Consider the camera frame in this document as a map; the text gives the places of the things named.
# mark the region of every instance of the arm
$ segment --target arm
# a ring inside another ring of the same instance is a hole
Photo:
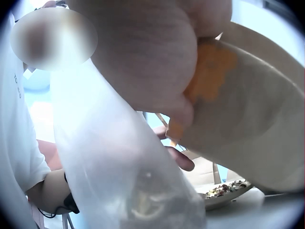
[[[51,214],[71,212],[64,205],[64,200],[70,193],[63,169],[51,171],[44,181],[39,182],[26,192],[40,210]]]

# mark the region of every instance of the plastic bag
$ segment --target plastic bag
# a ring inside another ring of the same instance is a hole
[[[90,59],[52,73],[50,90],[59,156],[91,228],[205,228],[203,199]]]

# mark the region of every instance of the wire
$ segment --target wire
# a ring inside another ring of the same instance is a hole
[[[46,217],[46,218],[48,218],[48,219],[53,219],[55,216],[56,216],[56,213],[58,212],[58,210],[60,209],[60,208],[62,208],[62,209],[65,209],[65,210],[68,210],[69,211],[69,209],[67,209],[67,208],[65,208],[65,207],[62,207],[62,206],[58,206],[56,209],[55,209],[55,214],[54,215],[52,215],[52,214],[50,214],[50,216],[47,216],[46,214],[44,214],[39,208],[37,208],[38,209],[38,211],[40,211],[40,213],[44,216],[44,217]]]

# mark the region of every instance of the finger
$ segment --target finger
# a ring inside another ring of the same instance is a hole
[[[56,1],[46,2],[42,8],[51,8],[51,7],[56,7]]]
[[[194,169],[195,164],[187,156],[173,147],[166,146],[166,148],[181,169],[185,171],[192,171]]]
[[[165,126],[158,126],[156,128],[153,128],[153,131],[158,136],[160,140],[166,139],[166,130],[167,128]]]
[[[194,108],[191,102],[182,94],[170,106],[164,109],[162,113],[173,118],[183,127],[189,127],[194,118]]]

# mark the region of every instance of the hand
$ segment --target hand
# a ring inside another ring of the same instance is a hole
[[[67,0],[98,33],[92,61],[137,111],[162,113],[189,126],[183,91],[193,77],[197,39],[216,37],[231,19],[224,0]]]
[[[153,131],[159,137],[160,140],[166,139],[166,136],[165,136],[166,127],[165,126],[156,127],[153,129]],[[166,146],[166,148],[181,169],[183,169],[185,171],[192,171],[194,169],[195,164],[187,156],[185,156],[183,153],[179,152],[178,150],[176,150],[173,147]]]

